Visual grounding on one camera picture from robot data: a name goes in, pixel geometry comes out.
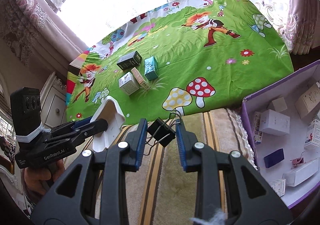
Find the left hand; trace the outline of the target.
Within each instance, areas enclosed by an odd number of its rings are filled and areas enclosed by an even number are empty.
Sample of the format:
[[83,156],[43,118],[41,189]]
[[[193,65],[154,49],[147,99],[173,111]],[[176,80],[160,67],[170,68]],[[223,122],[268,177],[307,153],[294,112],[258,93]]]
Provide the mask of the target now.
[[52,179],[54,182],[61,176],[65,171],[65,166],[63,160],[58,160],[56,162],[56,171],[51,173],[46,168],[34,169],[31,167],[24,169],[24,181],[26,188],[34,193],[43,196],[47,191],[42,185],[43,181],[48,181]]

